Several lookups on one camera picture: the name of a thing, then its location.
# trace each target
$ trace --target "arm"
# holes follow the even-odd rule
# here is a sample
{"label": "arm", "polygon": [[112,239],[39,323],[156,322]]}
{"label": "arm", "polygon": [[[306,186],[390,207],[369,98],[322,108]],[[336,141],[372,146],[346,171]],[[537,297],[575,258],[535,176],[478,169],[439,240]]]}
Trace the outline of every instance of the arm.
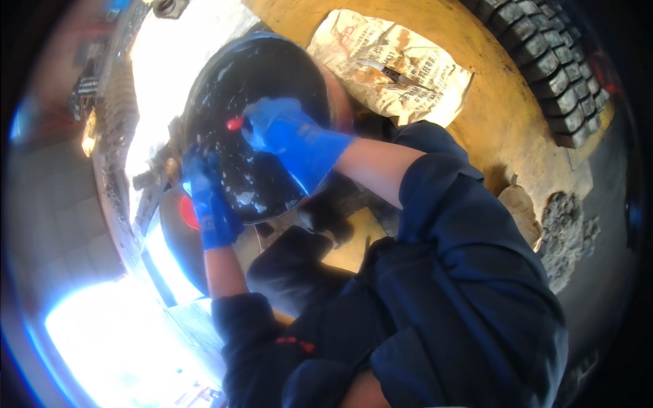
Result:
{"label": "arm", "polygon": [[231,244],[244,230],[222,192],[217,154],[204,158],[191,146],[183,158],[183,186],[193,199],[204,248],[204,268],[212,299],[248,293]]}
{"label": "arm", "polygon": [[231,245],[205,251],[204,267],[211,299],[249,292],[245,275]]}
{"label": "arm", "polygon": [[398,144],[356,139],[342,153],[334,170],[363,184],[401,210],[399,189],[404,174],[423,155],[423,151]]}
{"label": "arm", "polygon": [[[433,352],[431,363],[447,372],[438,381],[455,397],[453,405],[472,395],[482,403],[469,406],[511,405],[491,403],[497,389],[511,390],[503,398],[516,406],[550,405],[567,360],[564,316],[539,257],[485,189],[483,175],[456,157],[430,153],[408,168],[400,201],[398,242],[406,251],[425,248],[432,267],[419,286],[395,289],[386,279],[379,291],[400,290],[403,307],[414,311],[414,326],[424,325],[422,342],[447,351]],[[405,265],[398,265],[397,276]],[[438,331],[432,321],[439,322]],[[480,381],[459,387],[470,378]]]}

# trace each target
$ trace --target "hand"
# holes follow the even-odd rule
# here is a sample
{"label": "hand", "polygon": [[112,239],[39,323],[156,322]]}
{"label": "hand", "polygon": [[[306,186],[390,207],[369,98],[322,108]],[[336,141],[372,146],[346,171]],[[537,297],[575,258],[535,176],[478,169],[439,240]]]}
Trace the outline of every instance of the hand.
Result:
{"label": "hand", "polygon": [[355,139],[320,128],[292,98],[261,98],[245,107],[243,116],[249,122],[241,128],[245,140],[254,150],[277,155],[306,194],[314,192]]}
{"label": "hand", "polygon": [[193,199],[205,251],[231,245],[244,231],[222,192],[218,167],[217,153],[211,151],[204,158],[195,144],[183,156],[182,185]]}

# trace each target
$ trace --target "welder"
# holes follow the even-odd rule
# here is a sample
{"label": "welder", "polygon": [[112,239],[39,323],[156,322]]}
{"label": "welder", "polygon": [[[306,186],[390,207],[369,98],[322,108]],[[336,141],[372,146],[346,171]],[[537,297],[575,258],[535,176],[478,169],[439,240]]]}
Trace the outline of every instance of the welder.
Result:
{"label": "welder", "polygon": [[[338,172],[397,207],[400,224],[354,274],[321,263],[346,228],[309,217],[245,275],[231,247],[244,228],[217,155],[189,149],[183,180],[229,407],[553,404],[567,361],[562,310],[539,257],[445,129],[422,121],[392,143],[357,138],[320,128],[294,99],[263,98],[243,116],[242,136],[277,155],[307,194]],[[282,325],[273,306],[296,320]]]}

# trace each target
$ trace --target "workshop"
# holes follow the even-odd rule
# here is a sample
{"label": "workshop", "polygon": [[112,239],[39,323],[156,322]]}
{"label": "workshop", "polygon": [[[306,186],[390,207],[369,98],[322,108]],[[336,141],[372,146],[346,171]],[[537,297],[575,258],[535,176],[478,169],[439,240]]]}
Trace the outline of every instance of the workshop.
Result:
{"label": "workshop", "polygon": [[650,403],[636,8],[12,7],[6,406]]}

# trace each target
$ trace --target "bright window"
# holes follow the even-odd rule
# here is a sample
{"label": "bright window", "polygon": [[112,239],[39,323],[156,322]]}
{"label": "bright window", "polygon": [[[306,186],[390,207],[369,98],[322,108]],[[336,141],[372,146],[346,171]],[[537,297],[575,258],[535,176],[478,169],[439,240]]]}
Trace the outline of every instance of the bright window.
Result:
{"label": "bright window", "polygon": [[132,277],[102,283],[73,294],[46,319],[57,350],[101,407],[175,407],[196,380],[204,382],[145,293]]}
{"label": "bright window", "polygon": [[183,275],[163,238],[161,223],[152,228],[146,240],[148,251],[161,277],[170,288],[177,304],[186,304],[202,297],[202,293]]}

